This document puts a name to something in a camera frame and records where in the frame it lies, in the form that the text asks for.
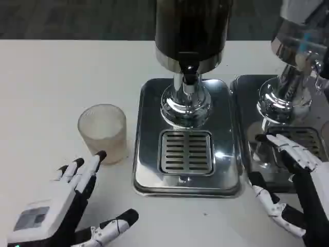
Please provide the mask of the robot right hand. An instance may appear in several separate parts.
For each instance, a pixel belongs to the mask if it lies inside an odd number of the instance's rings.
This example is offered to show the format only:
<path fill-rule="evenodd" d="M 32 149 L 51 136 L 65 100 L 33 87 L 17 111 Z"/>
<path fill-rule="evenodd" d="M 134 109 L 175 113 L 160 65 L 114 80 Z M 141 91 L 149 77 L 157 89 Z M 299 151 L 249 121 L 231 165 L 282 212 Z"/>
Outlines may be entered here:
<path fill-rule="evenodd" d="M 251 172 L 249 184 L 269 218 L 300 237 L 305 246 L 328 246 L 328 162 L 281 134 L 258 134 L 255 138 L 277 149 L 303 209 L 299 211 L 282 203 L 268 189 L 262 174 Z"/>

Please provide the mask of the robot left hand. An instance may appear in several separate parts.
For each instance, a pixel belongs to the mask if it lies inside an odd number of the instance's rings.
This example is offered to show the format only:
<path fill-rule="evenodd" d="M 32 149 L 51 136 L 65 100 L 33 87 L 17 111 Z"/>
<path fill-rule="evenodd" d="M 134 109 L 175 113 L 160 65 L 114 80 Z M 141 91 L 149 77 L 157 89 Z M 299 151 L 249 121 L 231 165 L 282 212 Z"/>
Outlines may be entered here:
<path fill-rule="evenodd" d="M 139 219 L 130 208 L 98 226 L 76 230 L 94 191 L 104 150 L 89 162 L 78 158 L 62 166 L 19 214 L 8 246 L 107 246 Z"/>

